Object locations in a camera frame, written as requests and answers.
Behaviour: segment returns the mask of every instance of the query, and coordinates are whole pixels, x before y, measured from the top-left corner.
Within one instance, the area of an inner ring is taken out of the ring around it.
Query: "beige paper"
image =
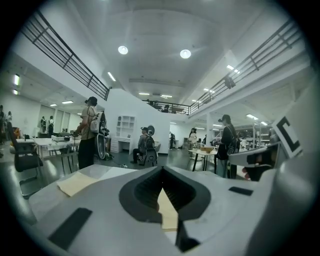
[[[80,172],[76,172],[70,178],[62,181],[57,181],[58,187],[62,192],[66,193],[68,196],[72,197],[74,194],[83,190],[85,187],[99,181],[98,179],[91,178]]]
[[[163,189],[159,194],[158,204],[159,213],[162,214],[162,229],[164,231],[176,231],[178,227],[178,213]]]

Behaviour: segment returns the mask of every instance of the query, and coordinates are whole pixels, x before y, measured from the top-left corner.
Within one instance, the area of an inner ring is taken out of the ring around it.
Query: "railing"
[[[299,28],[292,20],[288,20],[263,44],[254,50],[245,60],[234,67],[226,76],[205,92],[190,106],[190,113],[198,110],[204,104],[211,102],[218,95],[236,86],[242,79],[257,72],[302,39]]]
[[[164,113],[184,114],[184,115],[190,114],[190,106],[188,105],[168,103],[168,102],[162,102],[162,101],[153,101],[153,100],[143,100],[143,102],[146,102],[151,107]]]
[[[24,24],[21,32],[71,76],[107,100],[109,89],[70,49],[40,11],[36,11],[30,17]]]

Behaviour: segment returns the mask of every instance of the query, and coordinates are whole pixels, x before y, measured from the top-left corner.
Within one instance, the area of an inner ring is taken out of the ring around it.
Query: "black cap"
[[[88,99],[85,101],[85,103],[88,103],[88,101],[90,101],[91,104],[94,105],[94,106],[96,106],[96,105],[97,105],[97,102],[98,102],[97,98],[96,98],[96,97],[93,97],[93,96],[91,96],[90,98],[88,98]]]
[[[222,119],[219,119],[218,122],[219,122],[219,123],[222,123],[223,120],[226,120],[228,123],[230,123],[230,122],[231,122],[231,117],[230,117],[230,115],[224,114],[224,115],[222,116]]]

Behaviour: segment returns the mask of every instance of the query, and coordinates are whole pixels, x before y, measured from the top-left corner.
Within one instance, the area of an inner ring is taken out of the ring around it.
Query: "black pants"
[[[133,161],[134,161],[134,163],[137,163],[137,161],[138,161],[138,155],[137,154],[142,155],[142,153],[140,152],[139,148],[135,148],[133,150]]]
[[[94,164],[95,151],[95,137],[81,140],[78,152],[79,169]]]

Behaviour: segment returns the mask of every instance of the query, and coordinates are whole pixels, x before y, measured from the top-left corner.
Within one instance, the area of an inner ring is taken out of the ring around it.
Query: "floor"
[[[33,224],[36,222],[36,218],[33,215],[29,201],[24,199],[21,194],[23,191],[25,194],[39,190],[41,188],[41,183],[38,180],[23,184],[20,187],[19,181],[26,178],[32,177],[36,174],[34,169],[30,169],[24,172],[17,172],[14,166],[14,155],[9,152],[9,143],[0,146],[0,151],[3,153],[3,157],[0,158],[0,182],[2,183],[2,188],[7,194],[7,198],[12,206],[12,209],[16,215],[20,218],[23,218],[25,221]],[[151,163],[146,163],[145,166],[140,166],[138,164],[132,164],[132,155],[129,155],[128,151],[123,151],[120,153],[112,153],[113,159],[110,160],[96,160],[96,164],[120,167],[120,165],[126,165],[129,169],[144,169],[151,167]],[[76,165],[78,160],[73,159],[74,164]],[[186,150],[182,149],[171,149],[166,154],[160,154],[158,156],[158,166],[174,166],[179,167],[185,170],[191,171],[194,165],[194,161],[190,160],[189,153]],[[52,183],[65,174],[70,173],[67,160],[64,160],[64,169],[63,172],[62,161],[60,158],[51,158],[46,160],[43,163],[41,168],[41,173],[43,175],[42,186],[45,184]],[[202,171],[202,162],[198,161],[196,163],[196,171]],[[213,159],[212,162],[208,161],[207,171],[214,171]]]

